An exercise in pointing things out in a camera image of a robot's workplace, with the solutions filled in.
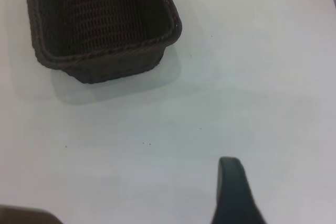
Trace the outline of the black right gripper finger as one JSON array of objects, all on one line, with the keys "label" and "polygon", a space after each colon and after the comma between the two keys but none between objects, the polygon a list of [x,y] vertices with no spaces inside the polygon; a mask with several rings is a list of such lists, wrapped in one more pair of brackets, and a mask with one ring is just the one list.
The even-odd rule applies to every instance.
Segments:
[{"label": "black right gripper finger", "polygon": [[265,223],[254,201],[244,167],[235,157],[219,159],[212,223]]}]

